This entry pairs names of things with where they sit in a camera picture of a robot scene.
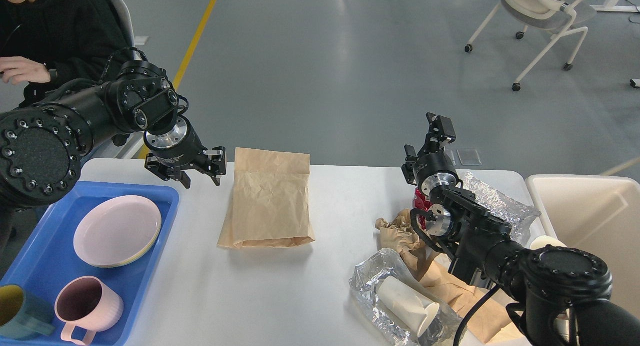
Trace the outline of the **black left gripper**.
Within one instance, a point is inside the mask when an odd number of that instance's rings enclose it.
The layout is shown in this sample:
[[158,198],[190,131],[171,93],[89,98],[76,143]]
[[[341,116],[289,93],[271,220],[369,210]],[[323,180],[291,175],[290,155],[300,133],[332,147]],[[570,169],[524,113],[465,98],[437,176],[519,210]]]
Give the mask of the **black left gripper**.
[[189,189],[191,180],[183,169],[196,169],[208,175],[215,185],[220,185],[227,173],[226,148],[206,150],[186,118],[176,119],[167,133],[155,135],[146,131],[143,137],[150,150],[144,166],[162,180],[179,181]]

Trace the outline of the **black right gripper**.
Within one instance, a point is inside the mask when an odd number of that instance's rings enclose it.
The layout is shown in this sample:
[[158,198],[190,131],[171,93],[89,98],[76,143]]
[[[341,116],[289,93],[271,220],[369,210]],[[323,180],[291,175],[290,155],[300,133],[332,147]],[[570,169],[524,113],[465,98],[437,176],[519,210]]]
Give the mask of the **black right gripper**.
[[432,112],[427,112],[426,118],[429,130],[423,144],[424,155],[417,156],[415,148],[405,144],[405,161],[401,170],[407,184],[415,185],[429,196],[437,187],[457,186],[460,179],[445,152],[439,152],[457,138],[451,119]]

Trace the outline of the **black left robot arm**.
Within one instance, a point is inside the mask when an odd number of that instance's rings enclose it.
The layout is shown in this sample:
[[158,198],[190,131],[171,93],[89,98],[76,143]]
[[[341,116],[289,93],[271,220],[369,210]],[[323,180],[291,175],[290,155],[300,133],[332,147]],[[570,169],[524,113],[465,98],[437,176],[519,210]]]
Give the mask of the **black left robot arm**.
[[226,149],[207,149],[185,117],[188,101],[166,71],[142,55],[115,80],[78,78],[41,102],[1,114],[1,209],[35,209],[61,200],[82,171],[81,160],[106,141],[141,132],[144,166],[162,180],[190,186],[188,169],[220,184]]

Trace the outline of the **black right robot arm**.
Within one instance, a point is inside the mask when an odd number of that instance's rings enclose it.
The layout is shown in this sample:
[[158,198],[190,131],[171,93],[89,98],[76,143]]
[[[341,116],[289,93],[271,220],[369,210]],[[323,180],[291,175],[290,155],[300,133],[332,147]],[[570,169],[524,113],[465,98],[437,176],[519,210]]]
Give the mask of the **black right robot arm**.
[[420,151],[404,147],[403,175],[430,201],[429,210],[410,211],[411,227],[432,250],[448,255],[451,275],[489,289],[462,320],[454,344],[473,314],[502,290],[513,300],[509,318],[534,346],[637,346],[639,320],[611,303],[606,262],[576,248],[530,250],[512,241],[511,226],[462,188],[445,153],[456,139],[451,120],[432,112],[426,118]]

